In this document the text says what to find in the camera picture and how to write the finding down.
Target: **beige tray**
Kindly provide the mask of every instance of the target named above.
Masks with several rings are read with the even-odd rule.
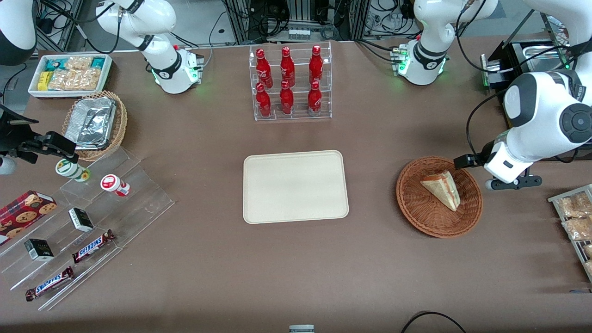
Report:
[[[253,155],[244,160],[247,223],[342,219],[348,213],[340,152]]]

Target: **small black box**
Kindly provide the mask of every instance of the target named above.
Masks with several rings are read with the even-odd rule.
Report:
[[[74,228],[82,232],[92,231],[93,226],[91,220],[84,210],[74,207],[68,213],[70,214],[70,220],[74,223]]]
[[[25,248],[33,260],[50,261],[53,258],[52,249],[50,249],[47,242],[42,239],[28,239],[25,242]]]

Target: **chocolate chip cookie picture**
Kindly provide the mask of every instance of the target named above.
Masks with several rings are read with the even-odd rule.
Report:
[[[50,211],[54,210],[56,207],[57,207],[56,204],[48,203],[48,204],[44,205],[43,207],[39,208],[39,213],[40,214],[47,214]]]
[[[36,212],[24,212],[17,216],[16,221],[17,223],[27,223],[32,221],[35,217],[37,217]]]
[[[25,199],[25,206],[37,208],[42,202],[43,200],[40,197],[31,194]]]
[[[13,238],[14,236],[16,236],[18,233],[20,233],[23,230],[25,230],[25,228],[16,228],[16,229],[13,229],[13,230],[9,231],[6,234],[6,237]]]

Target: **cookie box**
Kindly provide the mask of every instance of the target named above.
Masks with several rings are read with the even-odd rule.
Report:
[[[0,245],[49,214],[57,207],[56,201],[45,194],[27,191],[0,209]]]
[[[79,57],[94,57],[94,58],[104,58],[105,62],[103,63],[103,67],[101,69],[101,75],[99,76],[99,82],[96,85],[95,90],[74,90],[74,91],[42,91],[37,88],[37,84],[39,83],[39,79],[41,77],[41,73],[46,70],[47,62],[56,59],[64,59],[68,58],[69,56],[79,56]],[[29,94],[33,97],[37,97],[41,100],[43,99],[66,99],[66,98],[78,98],[82,96],[87,96],[90,94],[101,92],[107,83],[107,78],[109,76],[109,70],[111,69],[112,59],[108,55],[100,55],[98,53],[69,53],[69,54],[62,54],[62,55],[45,55],[39,58],[39,64],[37,64],[37,69],[35,70],[35,74],[31,80],[31,84],[29,84]]]

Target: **floor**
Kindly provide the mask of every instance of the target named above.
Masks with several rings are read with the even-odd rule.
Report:
[[[94,8],[100,0],[84,0],[81,9],[80,19],[88,19],[95,15]],[[177,14],[177,26],[175,33],[193,43],[198,45],[208,44],[210,31],[213,30],[213,25],[218,16],[224,11],[224,5],[220,0],[168,0]],[[381,0],[381,5],[386,7],[385,2]],[[490,18],[481,21],[475,21],[470,28],[465,32],[465,36],[494,36],[494,35],[509,35],[522,18],[528,13],[530,8],[522,1],[516,0],[500,0],[498,8],[494,11]],[[526,22],[520,30],[520,34],[532,34],[543,31],[543,22],[540,15],[535,14]],[[105,32],[97,22],[87,23],[83,27],[84,32],[93,44],[101,49],[108,50],[112,48],[115,37]],[[235,42],[234,35],[230,28],[228,16],[223,15],[216,25],[212,37],[212,44],[232,44]],[[133,49],[124,40],[120,40],[117,50]],[[86,51],[90,50],[85,45],[81,35],[76,31],[72,37],[69,45],[69,51]],[[17,83],[13,90],[7,90],[6,105],[15,110],[23,111],[27,105],[28,85],[33,77],[35,61],[29,61],[30,66],[26,71],[17,76]],[[0,66],[0,84],[4,86],[4,82],[10,76],[20,70],[20,67],[15,68]]]

